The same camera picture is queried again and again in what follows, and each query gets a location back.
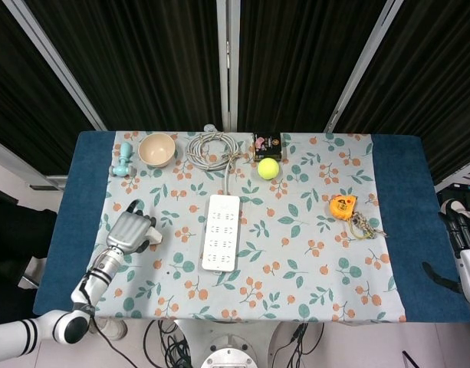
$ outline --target floral tablecloth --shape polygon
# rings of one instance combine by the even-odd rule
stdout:
[[[148,133],[117,132],[111,163],[121,143],[136,152]],[[355,324],[406,319],[386,239],[357,241],[328,208],[332,196],[353,194],[357,210],[381,228],[371,136],[283,133],[281,171],[265,181],[253,162],[251,134],[230,133],[242,152],[229,176],[230,194],[242,202],[238,259],[235,271],[216,275],[200,264],[209,196],[222,193],[224,173],[203,172],[187,160],[186,145],[199,133],[168,134],[176,141],[168,166],[147,166],[134,153],[136,176],[109,177],[92,259],[134,199],[156,216],[163,242],[124,257],[98,315]],[[209,143],[206,157],[216,161],[222,148]]]

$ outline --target white cable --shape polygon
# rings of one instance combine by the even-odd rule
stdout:
[[[228,148],[226,153],[223,153],[221,159],[215,163],[210,163],[205,156],[202,155],[202,147],[205,143],[212,140],[223,142]],[[228,175],[233,162],[240,156],[238,144],[235,139],[224,133],[213,132],[199,134],[187,144],[186,155],[189,161],[198,169],[203,171],[219,171],[225,169],[225,187],[223,193],[228,195]]]

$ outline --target tennis ball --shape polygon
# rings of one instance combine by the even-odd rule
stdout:
[[[270,180],[279,174],[279,164],[275,159],[263,159],[258,163],[257,170],[261,178]]]

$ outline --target beige bowl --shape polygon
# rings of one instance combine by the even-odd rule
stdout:
[[[164,167],[175,153],[175,142],[165,133],[147,136],[138,149],[141,161],[154,167]]]

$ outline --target black curtain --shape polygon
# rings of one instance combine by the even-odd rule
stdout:
[[[338,132],[422,137],[438,182],[470,162],[470,0],[404,2]]]
[[[93,127],[0,1],[0,143],[42,174],[67,174]]]
[[[242,1],[238,129],[323,131],[384,3]]]
[[[26,0],[109,130],[222,128],[215,0]]]

